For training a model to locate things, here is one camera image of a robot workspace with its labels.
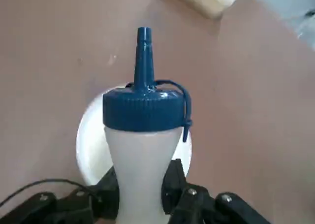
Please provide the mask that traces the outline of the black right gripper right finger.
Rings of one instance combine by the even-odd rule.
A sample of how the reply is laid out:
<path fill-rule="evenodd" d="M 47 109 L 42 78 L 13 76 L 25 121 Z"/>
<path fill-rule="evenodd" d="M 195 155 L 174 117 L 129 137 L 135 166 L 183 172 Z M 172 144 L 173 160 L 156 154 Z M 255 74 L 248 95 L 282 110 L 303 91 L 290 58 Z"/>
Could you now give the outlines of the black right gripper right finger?
<path fill-rule="evenodd" d="M 161 200 L 170 224 L 268 224 L 232 192 L 211 197 L 208 190 L 186 181 L 180 159 L 172 160 L 163 179 Z"/>

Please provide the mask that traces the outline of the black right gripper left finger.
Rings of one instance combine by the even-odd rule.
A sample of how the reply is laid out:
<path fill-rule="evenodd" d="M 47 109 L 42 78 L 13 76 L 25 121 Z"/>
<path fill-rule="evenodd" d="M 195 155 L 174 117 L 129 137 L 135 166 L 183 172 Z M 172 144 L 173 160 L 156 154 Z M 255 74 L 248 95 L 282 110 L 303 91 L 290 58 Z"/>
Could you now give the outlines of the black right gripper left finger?
<path fill-rule="evenodd" d="M 99 219 L 115 220 L 119 188 L 114 169 L 91 186 L 78 185 L 69 195 L 57 198 L 53 192 L 39 192 L 3 217 L 5 224 L 95 224 Z"/>

